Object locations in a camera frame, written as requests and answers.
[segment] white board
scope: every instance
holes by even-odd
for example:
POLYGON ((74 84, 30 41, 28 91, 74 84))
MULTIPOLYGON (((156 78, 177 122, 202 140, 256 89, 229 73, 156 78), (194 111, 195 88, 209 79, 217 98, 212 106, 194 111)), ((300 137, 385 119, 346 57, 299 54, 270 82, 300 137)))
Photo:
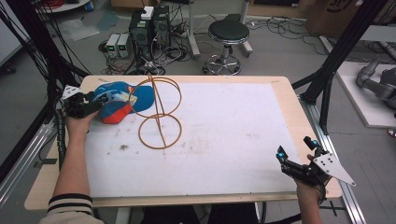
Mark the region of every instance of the white board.
MULTIPOLYGON (((383 101, 376 98, 372 91, 360 88, 356 85, 356 77, 359 71, 366 65, 367 63, 343 63, 338 69, 338 77, 367 127, 396 127, 396 118, 394 118, 396 111, 390 109, 383 101)), ((382 72, 394 66, 395 65, 379 64, 371 80, 379 82, 382 72)))
MULTIPOLYGON (((92 197, 295 191, 276 159, 281 145, 299 162, 270 84, 179 86, 183 99, 173 115, 182 124, 182 135, 168 149, 142 145, 137 129, 143 119, 136 114, 117 125, 92 121, 86 152, 92 197)), ((175 89, 158 87, 163 104, 175 105, 175 89)), ((144 114, 154 111, 152 106, 144 114)), ((166 138, 174 138, 177 124, 164 119, 161 125, 166 138)), ((161 142, 155 125, 144 129, 148 142, 161 142)))

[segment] gray floor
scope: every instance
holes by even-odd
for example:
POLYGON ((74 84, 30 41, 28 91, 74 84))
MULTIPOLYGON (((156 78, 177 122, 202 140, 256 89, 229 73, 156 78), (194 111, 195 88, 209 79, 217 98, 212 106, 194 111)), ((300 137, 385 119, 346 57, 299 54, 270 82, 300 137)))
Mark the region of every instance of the gray floor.
MULTIPOLYGON (((92 13, 79 9, 59 13, 57 19, 61 22, 83 17, 85 25, 96 26, 103 17, 108 16, 108 13, 104 4, 92 13)), ((196 24, 201 24, 207 19, 209 18, 197 19, 196 24)), ((98 51, 98 45, 108 39, 112 33, 126 32, 128 25, 128 20, 120 19, 114 22, 114 26, 108 26, 108 30, 100 30, 99 35, 67 42, 93 74, 101 74, 106 68, 106 60, 98 51)), ((214 42, 207 35, 197 35, 196 40, 201 57, 195 61, 189 60, 166 66, 167 75, 201 75, 204 61, 212 54, 221 52, 222 45, 214 42)), ((59 44, 58 38, 54 38, 54 41, 59 44)), ((318 51, 324 52, 316 39, 306 38, 305 41, 315 43, 318 51)), ((283 38, 269 32, 265 27, 251 30, 249 43, 254 49, 249 58, 246 58, 239 49, 234 51, 234 55, 243 65, 240 76, 285 76, 290 82, 294 82, 315 72, 326 59, 326 56, 317 54, 313 46, 305 44, 302 39, 283 38)), ((351 56, 367 60, 377 54, 360 43, 351 56)), ((17 68, 17 73, 11 75, 2 71, 0 74, 2 92, 0 162, 4 161, 46 101, 46 83, 28 55, 21 51, 11 62, 17 68)), ((303 91, 304 88, 300 88, 296 92, 303 91)), ((329 132, 341 163, 358 184, 353 190, 367 223, 395 223, 396 194, 393 190, 396 187, 396 177, 392 172, 396 170, 394 162, 396 141, 388 137, 383 129, 369 129, 364 126, 337 78, 334 79, 332 87, 329 132)), ((45 215, 45 211, 27 211, 23 206, 38 171, 31 165, 1 208, 0 223, 37 223, 45 215)), ((341 200, 332 200, 332 202, 334 206, 344 206, 341 200)), ((325 202, 323 205, 330 206, 330 202, 325 202)), ((205 212, 202 207, 196 206, 196 210, 198 217, 202 217, 205 223, 207 216, 204 217, 205 212)), ((99 209, 99 214, 106 223, 114 223, 116 212, 114 208, 99 209)), ((268 203, 267 221, 279 220, 298 212, 297 202, 268 203)), ((321 210, 321 214, 324 223, 350 223, 345 211, 337 211, 337 216, 331 210, 321 210)), ((139 223, 141 216, 141 208, 135 208, 131 223, 139 223)))

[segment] black stool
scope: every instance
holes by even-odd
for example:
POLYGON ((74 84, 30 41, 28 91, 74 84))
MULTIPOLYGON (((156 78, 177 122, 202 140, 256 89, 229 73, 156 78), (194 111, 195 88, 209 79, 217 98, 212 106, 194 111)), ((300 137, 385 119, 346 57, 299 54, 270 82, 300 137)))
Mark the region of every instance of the black stool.
POLYGON ((223 20, 215 21, 209 26, 209 36, 224 44, 221 55, 213 55, 210 57, 203 71, 208 71, 215 75, 237 75, 241 72, 241 63, 233 55, 232 45, 242 44, 248 40, 249 30, 239 21, 223 20))

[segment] white mounting plate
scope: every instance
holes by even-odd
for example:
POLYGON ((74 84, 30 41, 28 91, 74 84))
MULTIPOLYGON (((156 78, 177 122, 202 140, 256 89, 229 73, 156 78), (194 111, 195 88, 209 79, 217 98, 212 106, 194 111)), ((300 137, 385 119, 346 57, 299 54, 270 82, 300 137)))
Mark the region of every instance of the white mounting plate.
POLYGON ((66 87, 64 88, 64 94, 62 95, 62 99, 65 100, 78 92, 80 92, 79 87, 66 85, 66 87))
POLYGON ((347 173, 340 161, 332 153, 314 158, 313 162, 328 175, 346 182, 348 185, 356 186, 355 181, 347 173))

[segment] circular base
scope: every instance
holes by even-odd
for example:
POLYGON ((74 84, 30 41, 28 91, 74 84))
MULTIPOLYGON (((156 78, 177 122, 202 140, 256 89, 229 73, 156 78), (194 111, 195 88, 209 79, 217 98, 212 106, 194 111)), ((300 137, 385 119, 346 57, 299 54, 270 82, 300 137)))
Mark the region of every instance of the circular base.
POLYGON ((234 76, 241 72, 241 63, 233 55, 223 58, 221 55, 210 57, 203 68, 204 71, 210 71, 214 75, 234 76))

